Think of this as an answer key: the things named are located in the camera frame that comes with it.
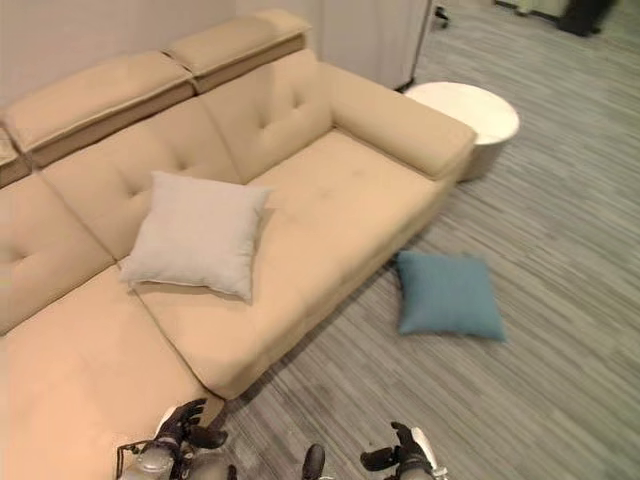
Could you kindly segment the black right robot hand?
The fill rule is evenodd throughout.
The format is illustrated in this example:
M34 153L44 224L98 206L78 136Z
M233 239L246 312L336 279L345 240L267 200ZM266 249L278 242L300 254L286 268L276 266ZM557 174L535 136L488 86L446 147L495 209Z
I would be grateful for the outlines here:
M399 444L372 452L363 452L360 455L362 466L371 472L396 467L397 478L414 470L430 474L432 465L422 447L414 440L411 430L397 421L392 421L390 425L395 430Z

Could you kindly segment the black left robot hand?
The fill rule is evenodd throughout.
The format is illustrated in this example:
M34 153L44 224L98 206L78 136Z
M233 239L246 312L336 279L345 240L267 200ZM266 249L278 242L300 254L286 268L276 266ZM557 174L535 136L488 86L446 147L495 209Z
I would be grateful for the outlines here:
M178 446L186 442L193 447L209 450L222 447L228 439L228 433L215 429L212 424L200 424L206 402L206 398L198 398L175 407L160 423L154 439L171 440Z

